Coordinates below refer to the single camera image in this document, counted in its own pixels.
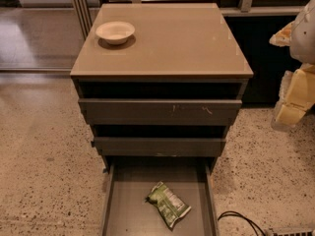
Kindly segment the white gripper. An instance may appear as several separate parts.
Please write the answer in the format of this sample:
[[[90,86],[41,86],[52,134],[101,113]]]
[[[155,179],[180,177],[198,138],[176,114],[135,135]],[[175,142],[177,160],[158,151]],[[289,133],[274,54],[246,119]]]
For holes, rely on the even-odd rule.
[[[293,128],[315,104],[315,0],[310,0],[296,16],[277,31],[269,43],[289,46],[290,56],[302,64],[294,72],[285,71],[274,109],[272,127],[277,131]]]

